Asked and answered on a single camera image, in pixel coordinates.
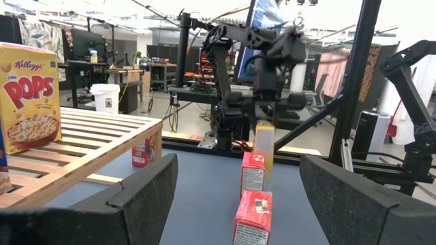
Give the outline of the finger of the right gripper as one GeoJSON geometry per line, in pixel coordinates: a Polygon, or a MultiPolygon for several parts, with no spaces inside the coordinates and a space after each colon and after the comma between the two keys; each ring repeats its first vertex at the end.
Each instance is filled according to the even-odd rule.
{"type": "Polygon", "coordinates": [[[287,97],[276,98],[274,103],[274,123],[276,125],[302,123],[297,112],[305,108],[307,103],[303,93],[291,92],[287,97]]]}
{"type": "Polygon", "coordinates": [[[249,121],[249,125],[255,131],[257,118],[255,115],[255,101],[252,96],[243,95],[241,92],[230,92],[226,94],[226,103],[230,108],[237,108],[241,111],[242,117],[249,121]]]}

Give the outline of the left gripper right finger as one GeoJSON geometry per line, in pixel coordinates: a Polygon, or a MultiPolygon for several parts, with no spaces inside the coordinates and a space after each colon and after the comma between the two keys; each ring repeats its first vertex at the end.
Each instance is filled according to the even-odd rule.
{"type": "Polygon", "coordinates": [[[435,245],[435,206],[313,155],[299,171],[331,244],[435,245]]]}

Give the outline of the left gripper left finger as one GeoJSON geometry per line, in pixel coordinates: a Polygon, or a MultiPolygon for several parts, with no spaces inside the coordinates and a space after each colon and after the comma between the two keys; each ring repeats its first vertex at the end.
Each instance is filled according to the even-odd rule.
{"type": "Polygon", "coordinates": [[[68,208],[2,209],[1,243],[158,244],[177,178],[178,157],[167,154],[68,208]]]}

